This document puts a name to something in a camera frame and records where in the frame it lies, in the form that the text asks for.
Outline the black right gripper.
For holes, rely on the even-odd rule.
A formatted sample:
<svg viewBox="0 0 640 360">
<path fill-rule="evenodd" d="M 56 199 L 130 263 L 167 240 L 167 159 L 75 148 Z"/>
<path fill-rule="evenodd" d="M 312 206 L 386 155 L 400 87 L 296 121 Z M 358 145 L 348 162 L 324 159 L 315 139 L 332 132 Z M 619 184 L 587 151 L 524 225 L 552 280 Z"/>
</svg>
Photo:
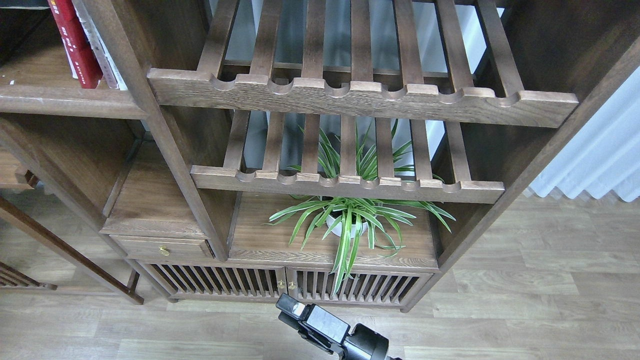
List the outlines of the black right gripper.
<svg viewBox="0 0 640 360">
<path fill-rule="evenodd" d="M 341 360 L 400 360 L 387 354 L 389 340 L 364 324 L 350 325 L 316 304 L 301 303 L 281 294 L 276 307 L 278 319 L 297 331 L 313 346 Z"/>
</svg>

